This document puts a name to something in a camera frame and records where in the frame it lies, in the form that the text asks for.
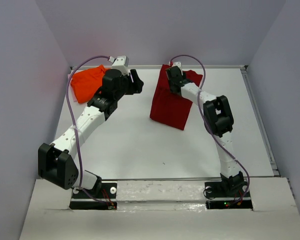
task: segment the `white cardboard panel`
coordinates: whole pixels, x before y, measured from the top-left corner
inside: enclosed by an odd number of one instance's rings
[[[220,177],[220,162],[198,107],[192,105],[185,130],[149,118],[159,69],[139,69],[141,94],[124,96],[117,110],[81,148],[84,169],[103,179]],[[225,95],[234,116],[235,156],[251,176],[273,176],[257,120],[239,69],[207,69],[204,90]],[[85,104],[72,103],[78,117]],[[72,124],[64,101],[56,136]]]
[[[57,200],[65,203],[69,201],[69,196],[62,189],[54,189],[53,184],[37,180],[30,203],[32,207],[27,213],[20,240],[300,240],[300,216],[298,209],[291,206],[291,199],[281,199],[283,195],[280,191],[274,191],[272,195],[260,191],[266,184],[269,189],[280,189],[290,196],[289,185],[283,183],[287,183],[285,178],[254,179],[251,185],[254,201],[258,206],[268,207],[265,211],[205,210],[198,205],[191,209],[190,204],[161,203],[142,207],[131,203],[128,207],[124,205],[122,210],[118,207],[117,211],[98,211],[70,210],[62,206],[58,210]],[[271,201],[278,199],[286,206],[285,209],[273,207]],[[45,201],[53,204],[47,209]]]

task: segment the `black mounting base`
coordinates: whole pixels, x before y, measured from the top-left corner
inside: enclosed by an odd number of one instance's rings
[[[205,202],[206,209],[254,209],[251,200],[243,200],[238,204],[225,204],[224,200],[208,200]]]
[[[95,192],[93,190],[87,190],[90,195],[92,195],[94,198],[98,200],[102,200],[104,202],[98,202],[98,201],[91,201],[90,198],[82,191],[79,190],[78,193],[74,194],[72,193],[71,202],[70,202],[70,209],[72,210],[116,210],[117,209],[117,202],[116,197],[117,193],[111,193],[110,189],[112,187],[117,188],[116,182],[102,182],[101,188],[98,192]],[[106,200],[104,199],[104,195],[102,194],[102,191],[105,190],[109,198],[111,199],[113,205],[111,205],[109,202],[106,203]]]
[[[205,197],[207,199],[215,199],[215,198],[239,198],[241,194],[245,191],[241,188],[238,188],[235,191],[224,191],[222,188],[221,181],[207,181],[204,183],[205,186]],[[250,197],[250,192],[248,191],[244,197]]]
[[[117,188],[117,183],[116,182],[102,182],[101,185],[101,190],[105,190],[106,193],[108,194],[110,199],[116,199],[117,197],[117,193],[112,194],[110,192],[110,189],[112,187]],[[96,199],[103,199],[104,196],[102,194],[102,191],[98,191],[97,193],[91,191],[91,190],[87,190],[86,191],[94,198]],[[90,199],[90,197],[88,197],[85,192],[83,192],[82,190],[79,190],[79,192],[77,194],[72,194],[72,199]]]
[[[229,178],[221,174],[221,181],[209,181],[204,185],[203,194],[211,200],[214,198],[239,198],[245,192],[243,187],[247,185],[247,182],[240,171],[237,175]],[[250,197],[250,193],[247,192],[245,197]]]

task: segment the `red cloth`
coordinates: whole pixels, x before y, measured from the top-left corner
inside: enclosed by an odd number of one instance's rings
[[[166,69],[169,65],[162,65],[156,89],[154,92],[150,118],[156,122],[184,130],[189,116],[192,102],[177,94],[171,93]],[[202,75],[195,71],[185,71],[186,78],[199,86]]]
[[[77,72],[73,75],[71,87],[78,103],[88,102],[102,85],[102,78],[109,68],[103,65]]]

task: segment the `black joint bracket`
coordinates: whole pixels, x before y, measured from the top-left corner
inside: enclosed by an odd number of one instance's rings
[[[43,143],[38,149],[38,174],[67,190],[77,181],[79,171],[67,150],[60,151],[53,145]]]
[[[131,69],[130,73],[133,82],[130,83],[129,90],[127,91],[126,95],[140,94],[142,92],[144,82],[139,78],[137,70]]]
[[[203,104],[203,114],[209,124],[212,134],[219,136],[233,130],[234,117],[226,96],[218,96],[215,100]]]
[[[165,72],[168,78],[170,92],[173,94],[181,96],[181,88],[188,83],[192,83],[191,80],[186,78],[186,73],[184,71],[181,72],[178,66],[169,67]]]
[[[221,175],[221,181],[206,181],[205,185],[205,196],[208,199],[213,198],[233,198],[234,196],[239,197],[244,193],[244,186],[247,182],[244,179],[243,173],[240,171],[235,176],[229,178]]]

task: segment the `white arm link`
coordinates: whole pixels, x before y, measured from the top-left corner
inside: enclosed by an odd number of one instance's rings
[[[112,63],[111,69],[121,71],[122,75],[128,75],[129,58],[127,56],[118,56]]]
[[[185,99],[190,100],[194,104],[198,105],[198,93],[200,92],[200,107],[206,101],[212,101],[216,99],[215,95],[201,91],[200,88],[194,83],[190,82],[183,87],[181,87],[181,96]],[[231,132],[226,132],[222,137],[215,136],[219,143],[227,149],[230,153],[234,152],[232,146],[232,134]],[[216,149],[220,159],[220,172],[226,178],[230,176],[235,176],[239,173],[240,167],[238,164],[216,143]]]
[[[82,146],[88,137],[105,122],[105,114],[99,111],[99,108],[94,106],[86,106],[83,110],[83,113],[76,120],[76,129],[79,136],[79,144]],[[58,139],[52,142],[54,148],[64,151],[68,150],[72,159],[75,159],[77,155],[77,145],[76,145],[76,135],[75,128],[72,125],[62,134]],[[83,172],[82,178],[82,187],[85,189],[92,189],[97,181],[97,177],[87,171]],[[80,174],[74,183],[73,187],[79,187],[80,183]]]

